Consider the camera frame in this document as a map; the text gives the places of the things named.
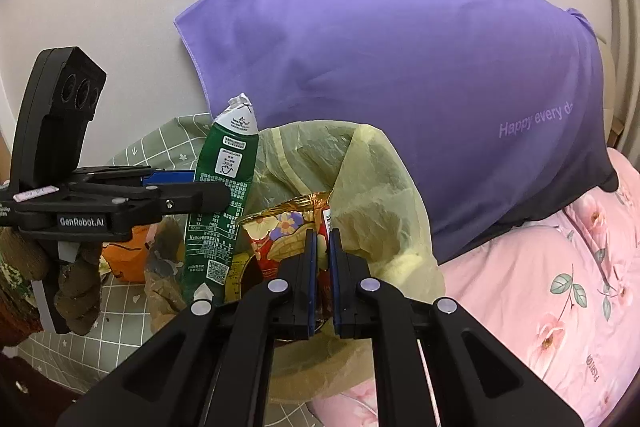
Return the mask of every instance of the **purple pillowcase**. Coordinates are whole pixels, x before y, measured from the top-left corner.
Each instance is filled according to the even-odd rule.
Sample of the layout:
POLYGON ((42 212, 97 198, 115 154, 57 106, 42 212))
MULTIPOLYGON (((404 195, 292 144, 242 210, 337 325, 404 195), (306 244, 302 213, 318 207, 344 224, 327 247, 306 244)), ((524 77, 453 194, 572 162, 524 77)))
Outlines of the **purple pillowcase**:
POLYGON ((617 188, 589 23, 545 0, 200 0, 176 27, 210 110, 244 91, 263 128, 382 129, 440 263, 617 188))

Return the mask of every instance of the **pink floral bedding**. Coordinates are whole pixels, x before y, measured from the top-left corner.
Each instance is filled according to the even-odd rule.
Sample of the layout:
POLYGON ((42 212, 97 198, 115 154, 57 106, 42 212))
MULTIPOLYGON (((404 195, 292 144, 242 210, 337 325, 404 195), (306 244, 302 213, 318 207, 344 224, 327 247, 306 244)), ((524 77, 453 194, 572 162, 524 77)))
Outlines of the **pink floral bedding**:
MULTIPOLYGON (((609 150, 620 188, 590 190, 441 266, 447 295, 596 427, 640 367, 640 174, 609 150)), ((375 383, 311 404, 326 427, 378 425, 375 383)))

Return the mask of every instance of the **leaf print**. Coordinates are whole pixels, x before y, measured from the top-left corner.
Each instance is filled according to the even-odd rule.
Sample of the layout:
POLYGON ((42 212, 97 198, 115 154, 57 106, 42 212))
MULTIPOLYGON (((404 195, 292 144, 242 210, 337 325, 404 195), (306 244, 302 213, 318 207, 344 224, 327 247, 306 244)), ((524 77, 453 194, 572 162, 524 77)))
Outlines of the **leaf print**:
POLYGON ((604 318, 609 322, 609 317, 611 316, 611 302, 609 302, 609 298, 605 296, 604 301, 602 301, 602 313, 604 313, 604 318))
POLYGON ((598 261, 598 264, 602 263, 602 261, 604 261, 604 258, 607 256, 607 248, 600 248, 596 253, 593 254, 593 256, 596 258, 596 261, 598 261))
POLYGON ((574 297, 575 302, 582 306, 583 308, 587 307, 587 293, 584 291, 584 288, 580 284, 574 284, 574 297))
POLYGON ((569 288, 571 288, 571 284, 573 281, 574 278, 571 277, 568 273, 561 273, 560 275, 557 275, 551 283, 550 292, 555 295, 560 295, 561 293, 564 293, 569 288))

